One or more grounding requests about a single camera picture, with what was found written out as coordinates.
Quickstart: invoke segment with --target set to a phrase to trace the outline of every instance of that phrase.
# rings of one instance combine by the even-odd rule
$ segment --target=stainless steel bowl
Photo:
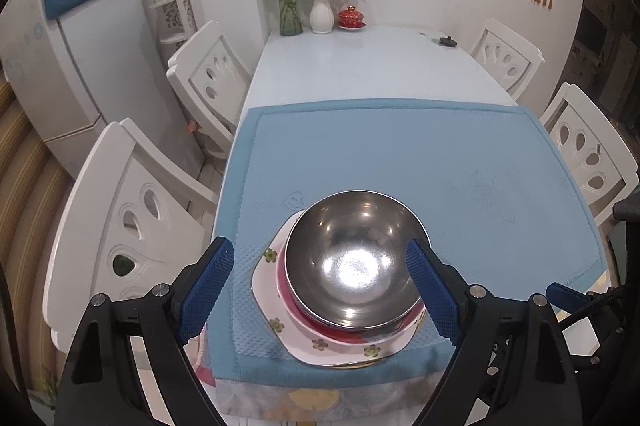
[[[322,199],[287,239],[292,295],[309,316],[338,329],[395,323],[420,300],[405,260],[417,237],[429,240],[420,220],[391,197],[349,191]]]

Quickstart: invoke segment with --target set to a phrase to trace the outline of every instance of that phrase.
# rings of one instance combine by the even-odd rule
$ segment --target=white refrigerator
[[[204,156],[166,79],[142,0],[90,0],[47,20],[9,0],[0,60],[36,132],[73,178],[105,126],[130,117],[196,178]]]

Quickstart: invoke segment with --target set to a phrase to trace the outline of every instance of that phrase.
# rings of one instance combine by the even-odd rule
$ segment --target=white chair
[[[545,61],[538,47],[493,18],[484,23],[471,56],[516,101]]]
[[[169,60],[166,73],[180,101],[221,149],[211,153],[226,159],[238,127],[251,75],[222,35],[207,22]]]
[[[611,216],[613,204],[638,185],[634,156],[577,85],[563,83],[540,121],[591,207],[596,225],[601,225]]]
[[[215,212],[218,195],[133,121],[104,129],[66,203],[47,267],[42,313],[56,348],[68,352],[92,295],[140,297],[198,261],[210,236],[174,194]]]

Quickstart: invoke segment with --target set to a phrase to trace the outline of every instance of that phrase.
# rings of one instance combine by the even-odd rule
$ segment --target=blue placemat
[[[522,107],[384,99],[252,109],[218,207],[215,234],[233,242],[236,263],[207,327],[214,377],[344,388],[446,366],[452,346],[428,319],[404,351],[371,367],[311,367],[288,354],[258,309],[252,272],[280,226],[354,189],[409,206],[442,261],[497,296],[526,299],[553,281],[585,291],[606,268],[578,187]]]

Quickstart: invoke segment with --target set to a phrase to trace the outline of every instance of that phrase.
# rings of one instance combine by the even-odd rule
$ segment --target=white plate
[[[282,345],[296,359],[315,366],[361,364],[388,358],[400,352],[414,337],[426,311],[420,313],[415,322],[403,332],[364,345],[342,345],[330,341],[312,330],[305,329],[290,316],[276,287],[276,260],[277,251],[282,250],[289,230],[299,216],[300,213],[296,213],[280,228],[270,247],[260,257],[251,281],[258,307]]]

